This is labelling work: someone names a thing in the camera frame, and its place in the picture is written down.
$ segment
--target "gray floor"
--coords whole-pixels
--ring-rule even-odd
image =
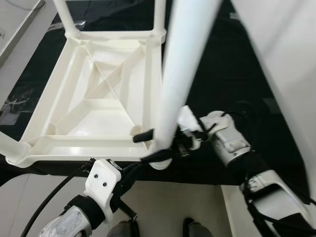
[[[0,188],[1,237],[20,236],[29,218],[64,177],[22,175]],[[38,236],[41,228],[58,216],[74,196],[82,194],[85,178],[75,178],[47,205],[29,232]],[[221,188],[210,185],[139,181],[123,200],[138,213],[142,237],[181,237],[182,221],[192,217],[207,226],[215,237],[230,237],[231,231]],[[101,224],[93,237],[105,237],[109,228],[127,217],[120,211],[110,226]]]

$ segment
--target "shoe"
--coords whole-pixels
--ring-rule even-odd
[[[128,221],[128,222],[130,224],[130,232],[132,234],[132,237],[140,237],[137,221],[133,221],[133,222]]]
[[[190,217],[187,217],[183,221],[182,235],[183,237],[189,237],[189,225],[194,222],[194,220]]]

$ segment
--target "white floor tile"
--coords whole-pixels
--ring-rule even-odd
[[[0,188],[0,236],[8,237],[12,228],[15,214],[20,203],[24,187],[27,183],[29,174],[18,176]]]

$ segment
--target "black cable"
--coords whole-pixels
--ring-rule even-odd
[[[80,168],[76,169],[74,172],[72,172],[66,179],[64,179],[48,196],[47,198],[41,203],[41,205],[37,208],[37,210],[34,212],[33,216],[30,218],[29,222],[27,223],[23,233],[21,234],[21,237],[26,237],[28,232],[30,231],[34,221],[39,216],[41,211],[43,211],[44,207],[49,203],[49,201],[56,195],[56,193],[61,190],[65,184],[67,184],[76,174],[83,171],[87,164],[82,165]]]
[[[282,177],[281,175],[279,175],[280,178],[287,184],[287,186],[290,187],[290,189],[292,189],[294,192],[298,193],[299,195],[301,195],[302,197],[304,197],[306,200],[308,200],[309,202],[311,202],[314,206],[316,206],[316,201],[314,199],[312,199],[310,196],[308,196],[307,194],[305,194],[304,192],[302,192],[301,190],[297,189],[293,184],[291,184],[287,179],[285,179],[284,177]]]
[[[17,7],[17,8],[19,8],[19,9],[22,9],[22,10],[25,10],[25,11],[40,10],[40,9],[43,8],[43,7],[45,6],[45,4],[46,4],[46,2],[43,0],[43,1],[42,1],[42,4],[39,5],[38,7],[35,7],[35,8],[26,8],[26,7],[20,6],[20,5],[18,5],[18,4],[15,4],[15,3],[11,2],[10,0],[4,0],[4,1],[6,1],[8,4],[10,4],[10,5],[14,6],[14,7]]]

